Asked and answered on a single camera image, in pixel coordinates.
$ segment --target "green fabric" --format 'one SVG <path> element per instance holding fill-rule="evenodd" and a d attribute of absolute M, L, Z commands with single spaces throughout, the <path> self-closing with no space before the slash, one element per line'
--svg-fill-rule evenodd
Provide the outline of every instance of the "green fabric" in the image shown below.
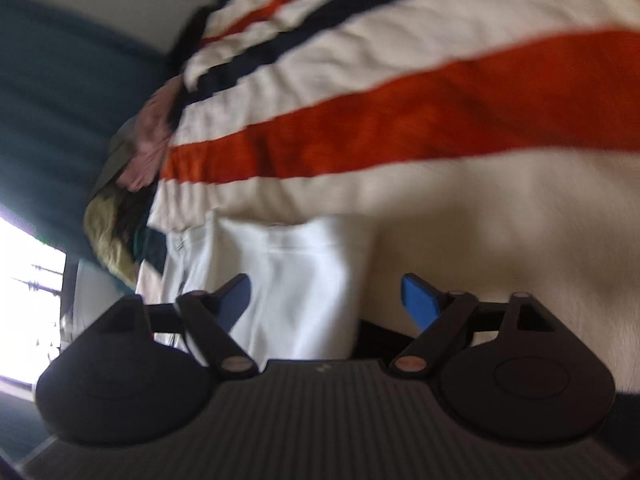
<path fill-rule="evenodd" d="M 104 186 L 110 183 L 120 173 L 136 152 L 134 127 L 137 117 L 130 118 L 117 133 L 111 137 L 109 143 L 109 157 L 100 172 L 91 196 L 94 197 Z"/>
<path fill-rule="evenodd" d="M 107 186 L 87 206 L 84 232 L 100 263 L 125 285 L 135 289 L 138 280 L 136 263 L 123 241 L 113 235 L 117 213 L 118 195 Z"/>

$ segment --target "pink fabric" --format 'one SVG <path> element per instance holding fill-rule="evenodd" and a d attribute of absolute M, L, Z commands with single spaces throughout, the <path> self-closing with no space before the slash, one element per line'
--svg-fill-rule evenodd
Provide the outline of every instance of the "pink fabric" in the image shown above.
<path fill-rule="evenodd" d="M 164 161 L 171 131 L 167 117 L 182 86 L 182 76 L 169 79 L 140 110 L 136 121 L 136 153 L 118 178 L 129 191 L 149 186 Z"/>

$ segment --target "clothing pile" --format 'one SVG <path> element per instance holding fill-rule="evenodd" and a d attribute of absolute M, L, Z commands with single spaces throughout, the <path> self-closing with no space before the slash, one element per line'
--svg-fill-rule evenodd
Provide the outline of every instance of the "clothing pile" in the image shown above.
<path fill-rule="evenodd" d="M 139 266 L 164 269 L 164 235 L 146 222 L 171 136 L 167 115 L 182 80 L 169 79 L 111 139 L 110 154 L 84 214 L 86 233 L 107 270 L 135 289 Z"/>

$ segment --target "bed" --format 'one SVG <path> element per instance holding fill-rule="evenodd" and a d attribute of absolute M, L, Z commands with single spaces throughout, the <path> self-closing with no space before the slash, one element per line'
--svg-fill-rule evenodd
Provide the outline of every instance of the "bed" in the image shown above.
<path fill-rule="evenodd" d="M 638 391 L 639 30 L 640 0 L 217 0 L 149 225 L 364 215 L 364 319 L 417 335 L 406 272 L 527 290 Z"/>

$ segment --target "bright window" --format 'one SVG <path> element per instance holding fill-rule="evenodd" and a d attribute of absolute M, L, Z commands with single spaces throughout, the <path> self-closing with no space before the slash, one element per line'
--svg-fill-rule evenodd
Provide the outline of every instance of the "bright window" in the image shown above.
<path fill-rule="evenodd" d="M 0 219 L 0 376 L 33 384 L 60 347 L 65 254 Z"/>

